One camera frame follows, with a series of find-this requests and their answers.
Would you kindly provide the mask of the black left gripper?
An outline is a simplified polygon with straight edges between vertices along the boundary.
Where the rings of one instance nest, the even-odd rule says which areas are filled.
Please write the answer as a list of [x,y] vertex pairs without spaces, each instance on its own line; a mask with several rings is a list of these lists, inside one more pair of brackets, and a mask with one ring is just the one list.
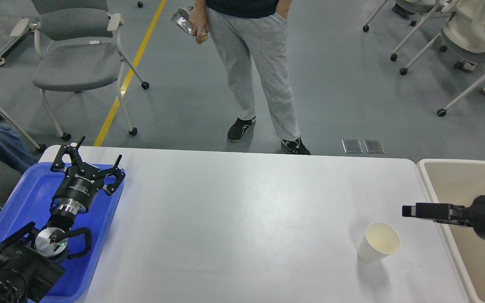
[[[62,160],[64,155],[69,155],[71,167],[65,171],[65,177],[52,198],[52,209],[60,205],[71,205],[78,203],[75,214],[85,214],[89,211],[96,194],[102,189],[107,196],[112,196],[118,190],[125,178],[125,173],[119,168],[122,155],[119,155],[113,165],[106,170],[100,171],[99,167],[85,167],[85,163],[79,154],[85,136],[81,136],[76,146],[61,146],[52,163],[51,171],[65,171],[65,163]],[[113,183],[106,183],[106,177],[115,177]]]

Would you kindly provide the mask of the standing person's hand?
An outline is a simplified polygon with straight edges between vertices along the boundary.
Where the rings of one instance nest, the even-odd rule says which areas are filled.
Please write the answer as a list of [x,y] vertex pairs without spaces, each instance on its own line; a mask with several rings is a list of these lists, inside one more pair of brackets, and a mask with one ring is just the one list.
[[206,0],[194,1],[194,8],[190,12],[190,23],[192,25],[191,35],[195,37],[197,44],[202,44],[207,40],[210,32]]

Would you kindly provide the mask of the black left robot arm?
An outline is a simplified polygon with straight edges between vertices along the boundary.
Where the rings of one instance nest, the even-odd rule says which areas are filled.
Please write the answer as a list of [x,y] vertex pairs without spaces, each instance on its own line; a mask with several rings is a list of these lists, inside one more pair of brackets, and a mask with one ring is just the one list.
[[0,213],[0,303],[71,303],[89,285],[126,176],[63,145],[33,165]]

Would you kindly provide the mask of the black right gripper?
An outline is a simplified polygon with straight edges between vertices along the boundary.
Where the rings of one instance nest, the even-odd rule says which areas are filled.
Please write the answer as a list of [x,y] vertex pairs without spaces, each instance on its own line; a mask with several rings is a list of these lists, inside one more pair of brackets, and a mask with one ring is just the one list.
[[475,198],[469,207],[442,203],[403,205],[402,217],[454,221],[460,226],[473,228],[477,236],[485,240],[485,194]]

